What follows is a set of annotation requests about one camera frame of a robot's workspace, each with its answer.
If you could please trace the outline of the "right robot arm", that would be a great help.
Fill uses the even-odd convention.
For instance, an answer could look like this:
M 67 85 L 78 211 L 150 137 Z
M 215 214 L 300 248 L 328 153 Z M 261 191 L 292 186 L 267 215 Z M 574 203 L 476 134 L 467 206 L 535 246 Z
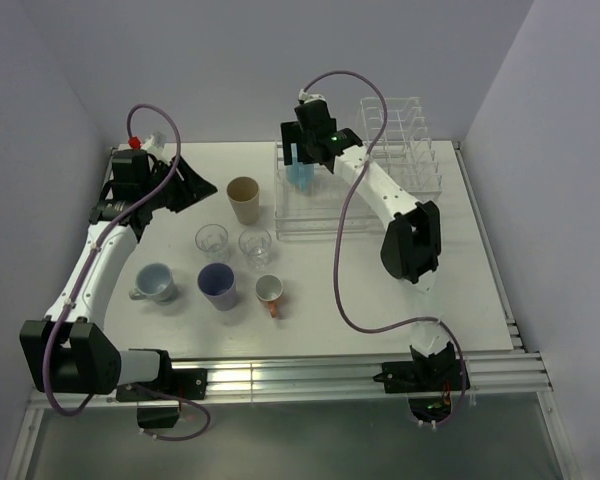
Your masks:
M 301 92 L 295 120 L 281 125 L 283 159 L 285 164 L 319 164 L 343 180 L 349 187 L 343 205 L 348 207 L 359 195 L 382 223 L 380 260 L 385 270 L 397 280 L 418 284 L 439 267 L 440 210 L 434 202 L 411 195 L 374 160 L 373 151 L 392 119 L 386 100 L 379 103 L 380 125 L 363 141 L 352 129 L 338 127 L 323 96 Z M 430 316 L 406 323 L 424 327 L 410 345 L 411 373 L 407 377 L 391 373 L 383 382 L 400 392 L 413 388 L 465 393 L 470 381 L 464 354 L 450 328 Z

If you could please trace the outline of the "beige tall tumbler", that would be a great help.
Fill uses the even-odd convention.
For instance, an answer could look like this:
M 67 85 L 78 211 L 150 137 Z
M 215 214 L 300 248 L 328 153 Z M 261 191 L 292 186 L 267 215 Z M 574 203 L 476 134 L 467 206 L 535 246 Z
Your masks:
M 260 188 L 256 180 L 244 176 L 234 178 L 227 185 L 226 193 L 242 225 L 252 225 L 258 221 Z

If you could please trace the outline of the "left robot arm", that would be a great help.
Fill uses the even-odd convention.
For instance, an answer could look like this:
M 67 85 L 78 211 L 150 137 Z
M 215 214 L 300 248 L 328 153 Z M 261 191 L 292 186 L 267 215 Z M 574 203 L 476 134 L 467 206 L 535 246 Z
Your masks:
M 98 395 L 138 384 L 152 399 L 171 394 L 175 375 L 168 352 L 117 349 L 103 332 L 106 310 L 154 212 L 179 213 L 217 191 L 185 160 L 166 163 L 143 149 L 113 152 L 78 263 L 44 317 L 25 321 L 20 330 L 38 391 Z

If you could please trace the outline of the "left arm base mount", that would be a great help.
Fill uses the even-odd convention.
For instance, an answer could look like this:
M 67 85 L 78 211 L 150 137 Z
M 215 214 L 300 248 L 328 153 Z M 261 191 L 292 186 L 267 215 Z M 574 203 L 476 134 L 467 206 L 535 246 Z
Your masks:
M 190 405 L 205 398 L 207 383 L 207 369 L 175 369 L 165 383 L 143 383 L 140 390 L 129 386 L 118 387 L 115 399 L 121 403 L 146 403 L 146 406 L 136 408 L 138 426 L 165 435 L 168 429 L 178 423 L 193 422 L 200 426 L 208 423 L 207 415 Z M 176 397 L 176 405 L 148 405 L 149 402 L 167 401 L 165 395 Z

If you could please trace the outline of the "light blue faceted mug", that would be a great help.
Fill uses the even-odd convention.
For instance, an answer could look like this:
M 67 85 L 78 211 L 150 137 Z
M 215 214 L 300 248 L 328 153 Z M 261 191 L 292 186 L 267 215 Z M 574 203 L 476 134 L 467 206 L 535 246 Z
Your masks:
M 314 165 L 299 161 L 296 143 L 290 145 L 291 164 L 286 167 L 286 179 L 290 185 L 304 193 L 309 192 L 314 177 Z

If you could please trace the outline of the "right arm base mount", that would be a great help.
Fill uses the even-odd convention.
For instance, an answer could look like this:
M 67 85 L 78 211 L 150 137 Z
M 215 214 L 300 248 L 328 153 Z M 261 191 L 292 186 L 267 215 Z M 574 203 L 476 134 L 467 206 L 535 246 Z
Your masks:
M 447 420 L 468 393 L 471 383 L 458 359 L 384 362 L 373 381 L 385 394 L 424 394 L 409 398 L 409 410 L 418 424 L 436 428 Z

